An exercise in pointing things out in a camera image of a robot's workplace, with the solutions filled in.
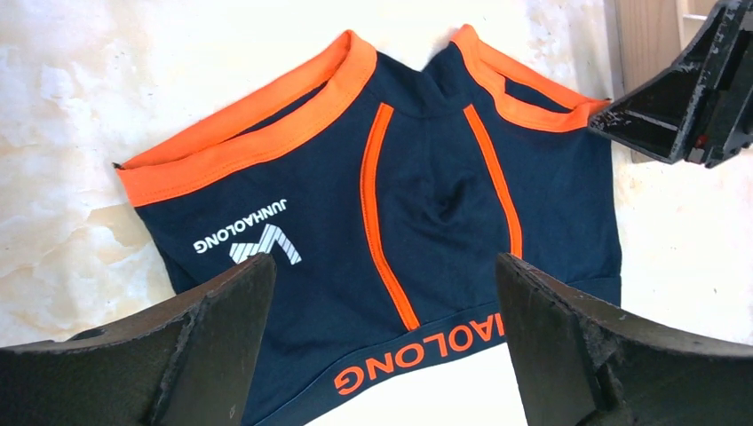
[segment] boxer briefs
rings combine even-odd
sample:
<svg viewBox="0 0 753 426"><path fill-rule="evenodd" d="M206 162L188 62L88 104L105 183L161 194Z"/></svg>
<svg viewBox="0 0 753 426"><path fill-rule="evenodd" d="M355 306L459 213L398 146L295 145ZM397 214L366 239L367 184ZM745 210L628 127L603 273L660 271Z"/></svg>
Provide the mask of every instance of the boxer briefs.
<svg viewBox="0 0 753 426"><path fill-rule="evenodd" d="M422 71L345 31L116 167L176 292L271 253L242 424L301 424L502 343L498 253L619 305L605 104L468 25Z"/></svg>

